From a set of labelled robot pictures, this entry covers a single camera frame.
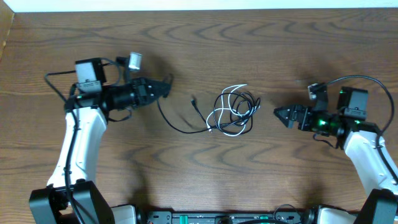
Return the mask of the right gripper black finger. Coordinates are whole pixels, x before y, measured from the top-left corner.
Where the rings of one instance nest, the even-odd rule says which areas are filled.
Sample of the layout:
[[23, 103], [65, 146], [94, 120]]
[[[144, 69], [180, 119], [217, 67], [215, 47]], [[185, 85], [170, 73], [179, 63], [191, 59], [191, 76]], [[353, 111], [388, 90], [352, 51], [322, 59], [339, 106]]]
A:
[[294, 119], [295, 106], [283, 106], [274, 109], [274, 115], [279, 119]]
[[292, 119], [289, 116], [278, 116], [279, 120], [282, 122], [282, 124], [289, 129], [292, 129], [295, 123], [295, 120]]

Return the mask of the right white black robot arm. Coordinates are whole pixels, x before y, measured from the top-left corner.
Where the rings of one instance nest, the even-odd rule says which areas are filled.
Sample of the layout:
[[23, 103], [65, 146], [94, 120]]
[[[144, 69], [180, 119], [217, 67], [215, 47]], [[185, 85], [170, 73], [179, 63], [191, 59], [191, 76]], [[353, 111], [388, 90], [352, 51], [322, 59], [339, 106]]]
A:
[[301, 131], [314, 136], [334, 136], [335, 148], [345, 152], [353, 163], [367, 199], [357, 214], [340, 208], [319, 205], [308, 209], [302, 223], [394, 223], [397, 218], [397, 166], [386, 150], [381, 130], [366, 121], [368, 91], [342, 87], [338, 112], [327, 111], [328, 94], [325, 87], [308, 88], [315, 106], [289, 105], [276, 108], [274, 115], [287, 127], [298, 124]]

